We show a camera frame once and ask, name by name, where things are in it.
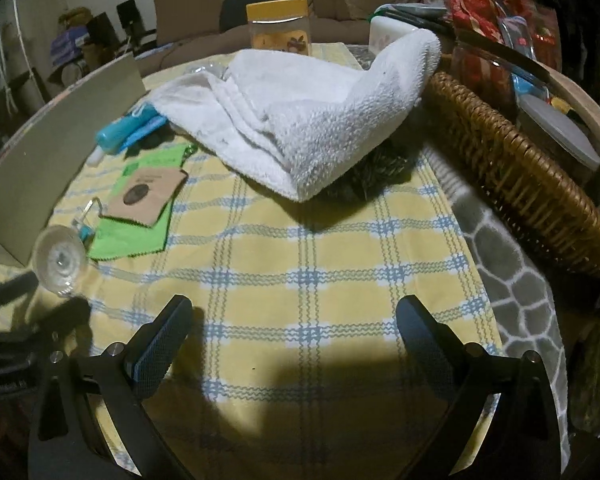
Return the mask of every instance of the red snack bag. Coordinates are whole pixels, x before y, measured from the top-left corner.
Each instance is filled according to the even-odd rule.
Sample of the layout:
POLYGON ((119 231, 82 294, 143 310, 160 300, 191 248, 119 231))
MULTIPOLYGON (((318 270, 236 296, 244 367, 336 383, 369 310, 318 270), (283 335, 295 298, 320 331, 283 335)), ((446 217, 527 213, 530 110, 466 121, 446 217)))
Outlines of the red snack bag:
MULTIPOLYGON (((504 43, 498 27, 498 17, 504 16, 493 0, 450 0, 455 28, 474 30, 497 43, 504 43)), ((514 95, 510 74, 496 66, 466 52, 460 47, 454 49, 452 62, 453 75, 462 84, 475 92, 505 116, 514 109, 514 95)))
POLYGON ((516 13, 526 19, 536 59, 561 72, 560 28, 555 9, 537 4, 534 0, 512 0, 512 4, 516 13))

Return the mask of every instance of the yellow plaid tablecloth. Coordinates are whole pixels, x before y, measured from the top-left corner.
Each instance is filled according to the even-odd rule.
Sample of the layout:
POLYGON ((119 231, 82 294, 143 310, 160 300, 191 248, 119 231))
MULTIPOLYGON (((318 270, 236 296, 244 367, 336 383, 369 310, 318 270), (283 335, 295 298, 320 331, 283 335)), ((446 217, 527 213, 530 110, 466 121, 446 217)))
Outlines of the yellow plaid tablecloth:
MULTIPOLYGON (((314 46, 314 56, 358 66, 343 45, 314 46)), ((84 168, 50 223, 69 224, 91 196, 106 198, 124 164, 107 157, 84 168)), ((445 409, 405 352, 397 301, 417 294, 461 340, 491 352, 501 345, 427 161, 363 206, 290 202, 203 152, 183 168, 189 178, 166 250, 90 265, 80 293, 92 306, 91 352, 128 341, 183 294, 196 306, 196 327, 144 406, 196 478, 395 478, 445 409)), ((0 281, 13 273, 0 267, 0 281)), ((39 291, 29 311, 58 301, 39 291)), ((25 317, 5 307, 0 326, 25 317)), ((102 404, 97 410, 116 459, 132 467, 102 404)))

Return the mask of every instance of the box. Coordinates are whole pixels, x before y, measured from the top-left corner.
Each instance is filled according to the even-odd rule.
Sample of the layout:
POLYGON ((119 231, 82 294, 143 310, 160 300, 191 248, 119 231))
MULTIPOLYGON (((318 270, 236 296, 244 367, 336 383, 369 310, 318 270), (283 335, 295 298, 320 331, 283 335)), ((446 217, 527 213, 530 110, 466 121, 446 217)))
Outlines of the box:
POLYGON ((145 94, 131 54, 71 85, 0 150, 0 264, 26 266, 55 204, 95 147, 97 131, 145 94))

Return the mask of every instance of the plastic lid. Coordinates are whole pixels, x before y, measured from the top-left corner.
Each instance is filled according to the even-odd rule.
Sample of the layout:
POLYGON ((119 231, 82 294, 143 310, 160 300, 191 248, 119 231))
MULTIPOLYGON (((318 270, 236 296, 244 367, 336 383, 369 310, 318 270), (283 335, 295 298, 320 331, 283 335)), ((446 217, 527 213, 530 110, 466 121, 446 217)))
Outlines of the plastic lid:
POLYGON ((530 94, 520 97, 520 108, 579 163, 592 171, 598 169, 600 156, 570 118, 530 94))
POLYGON ((40 285, 65 298, 76 290, 88 262, 78 233, 64 225, 51 225, 38 235, 31 263, 40 285))
POLYGON ((306 0, 273 0, 247 5, 247 19, 250 22, 302 18, 309 15, 306 0))
POLYGON ((87 166, 90 168, 97 168, 104 158, 104 150, 100 146, 96 146, 96 149, 91 152, 91 155, 87 158, 87 166))

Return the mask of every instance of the kraft paper pouch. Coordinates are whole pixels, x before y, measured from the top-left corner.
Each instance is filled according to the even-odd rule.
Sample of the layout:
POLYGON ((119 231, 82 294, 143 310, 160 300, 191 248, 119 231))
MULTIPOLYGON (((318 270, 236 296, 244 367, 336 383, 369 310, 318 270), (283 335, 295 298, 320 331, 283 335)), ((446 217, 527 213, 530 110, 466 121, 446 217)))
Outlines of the kraft paper pouch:
POLYGON ((186 177, 187 173, 179 168, 139 168, 122 191, 109 200, 105 215, 151 227, 186 177))

